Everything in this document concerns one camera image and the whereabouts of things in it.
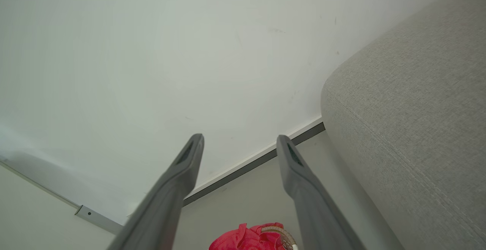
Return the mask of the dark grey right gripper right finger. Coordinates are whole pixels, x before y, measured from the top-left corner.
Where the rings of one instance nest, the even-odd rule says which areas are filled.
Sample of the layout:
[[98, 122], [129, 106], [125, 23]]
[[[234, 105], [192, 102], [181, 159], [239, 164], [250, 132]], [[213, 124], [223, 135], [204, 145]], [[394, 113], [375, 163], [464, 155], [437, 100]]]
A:
[[366, 250], [288, 136], [277, 137], [276, 152], [283, 187], [295, 204], [305, 250]]

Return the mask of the dark baseboard strip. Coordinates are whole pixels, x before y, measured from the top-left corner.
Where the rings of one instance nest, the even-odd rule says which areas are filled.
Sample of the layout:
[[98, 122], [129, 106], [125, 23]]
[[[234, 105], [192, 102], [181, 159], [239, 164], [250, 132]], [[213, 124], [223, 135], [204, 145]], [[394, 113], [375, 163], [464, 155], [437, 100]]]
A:
[[[298, 144], [313, 138], [317, 134], [325, 131], [325, 126], [322, 122], [322, 117], [318, 116], [312, 122], [288, 135], [293, 144]], [[218, 174], [216, 177], [205, 181], [199, 186], [196, 186], [191, 193], [184, 199], [183, 207], [193, 203], [194, 201], [208, 195], [209, 193], [219, 189], [229, 182], [241, 177], [243, 174], [259, 167], [277, 156], [276, 143], [271, 143], [267, 148], [260, 152], [251, 155], [249, 158], [239, 162], [228, 170]]]

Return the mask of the white laundry basket brown rim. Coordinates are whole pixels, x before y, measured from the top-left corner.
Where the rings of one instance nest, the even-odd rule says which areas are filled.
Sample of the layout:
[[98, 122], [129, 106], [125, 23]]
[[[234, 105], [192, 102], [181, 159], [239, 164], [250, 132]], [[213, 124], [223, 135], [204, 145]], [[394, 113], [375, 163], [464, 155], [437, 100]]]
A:
[[270, 225], [261, 228], [262, 233], [277, 233], [280, 235], [281, 245], [285, 250], [299, 250], [293, 236], [283, 227]]

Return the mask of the red clothing item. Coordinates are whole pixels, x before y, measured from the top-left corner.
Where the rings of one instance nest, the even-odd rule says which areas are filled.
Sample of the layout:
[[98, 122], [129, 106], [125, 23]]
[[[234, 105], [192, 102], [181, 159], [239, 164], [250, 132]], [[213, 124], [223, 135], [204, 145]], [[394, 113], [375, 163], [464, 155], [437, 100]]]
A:
[[281, 223], [267, 223], [251, 228], [242, 223], [238, 229], [228, 231], [214, 240], [208, 250], [286, 250], [281, 242], [281, 235], [276, 232], [263, 232], [265, 227], [284, 228]]

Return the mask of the grey metal bar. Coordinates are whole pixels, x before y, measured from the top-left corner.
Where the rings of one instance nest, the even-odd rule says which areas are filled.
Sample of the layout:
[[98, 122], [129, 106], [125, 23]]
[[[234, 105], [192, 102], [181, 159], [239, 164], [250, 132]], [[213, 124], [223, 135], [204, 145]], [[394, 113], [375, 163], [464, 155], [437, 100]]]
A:
[[123, 229], [122, 225], [86, 207], [85, 205], [81, 205], [76, 211], [75, 215], [89, 222], [90, 224], [93, 224], [115, 235], [117, 235]]

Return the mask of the light grey fabric sofa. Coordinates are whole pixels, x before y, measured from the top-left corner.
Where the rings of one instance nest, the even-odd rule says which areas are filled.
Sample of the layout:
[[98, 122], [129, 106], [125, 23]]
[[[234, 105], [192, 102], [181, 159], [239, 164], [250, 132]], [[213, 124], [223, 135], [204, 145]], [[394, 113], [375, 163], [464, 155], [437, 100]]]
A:
[[321, 113], [406, 250], [486, 250], [486, 0], [437, 0], [375, 39]]

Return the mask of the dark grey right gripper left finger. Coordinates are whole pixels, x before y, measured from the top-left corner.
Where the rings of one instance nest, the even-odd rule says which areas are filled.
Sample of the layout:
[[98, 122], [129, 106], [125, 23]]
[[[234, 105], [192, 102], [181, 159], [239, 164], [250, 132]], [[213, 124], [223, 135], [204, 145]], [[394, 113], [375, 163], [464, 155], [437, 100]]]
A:
[[184, 198], [196, 185], [203, 151], [203, 135], [192, 135], [107, 250], [172, 250]]

